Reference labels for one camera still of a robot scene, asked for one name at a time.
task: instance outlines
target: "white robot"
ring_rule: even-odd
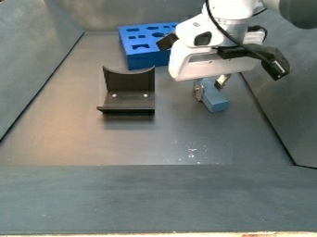
[[[299,28],[317,27],[317,0],[206,0],[202,13],[158,41],[160,50],[171,47],[168,71],[175,81],[219,75],[214,86],[222,89],[231,73],[251,70],[259,60],[274,80],[289,74],[287,59],[275,48],[262,45],[267,31],[247,26],[247,19],[266,9]],[[198,100],[200,89],[195,81]]]

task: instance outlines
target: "black holder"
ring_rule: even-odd
[[[155,67],[120,73],[103,67],[107,96],[96,109],[106,114],[155,114]]]

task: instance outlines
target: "black cable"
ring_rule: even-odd
[[[267,37],[267,33],[269,33],[267,30],[262,26],[258,26],[258,25],[247,27],[247,32],[250,32],[250,31],[259,31],[259,30],[263,30],[265,36],[263,36],[262,41],[265,41],[266,37]]]
[[[225,29],[221,27],[219,23],[217,22],[215,18],[213,17],[211,11],[210,11],[210,6],[209,6],[209,0],[205,0],[206,3],[206,9],[209,12],[209,17],[217,27],[217,29],[221,31],[221,33],[225,35],[225,37],[234,43],[237,44],[241,48],[243,48],[250,54],[253,54],[254,56],[258,57],[258,59],[261,59],[262,61],[265,61],[269,65],[271,65],[271,62],[263,57],[262,54],[259,54],[258,52],[253,51],[251,49],[247,48],[247,46],[245,46],[226,31]]]
[[[267,8],[263,8],[261,11],[258,11],[258,12],[255,12],[254,14],[253,14],[253,17],[254,16],[257,16],[257,15],[259,15],[262,12],[265,12],[267,10]]]

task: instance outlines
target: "blue block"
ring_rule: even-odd
[[[156,41],[175,30],[176,22],[119,27],[130,70],[167,66],[171,51],[159,51]]]
[[[203,93],[203,104],[206,105],[210,112],[219,112],[227,109],[227,100],[225,96],[219,92],[219,90],[214,87],[210,79],[203,79],[202,84],[205,85],[205,93]]]

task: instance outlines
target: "black bracket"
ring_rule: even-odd
[[[138,73],[120,73],[103,67],[107,85],[104,105],[96,109],[106,114],[154,115],[155,67]]]
[[[245,46],[266,59],[266,61],[261,60],[261,65],[275,81],[290,73],[290,63],[277,48],[259,44],[246,44]],[[222,59],[243,56],[262,59],[242,47],[218,47],[218,55]]]

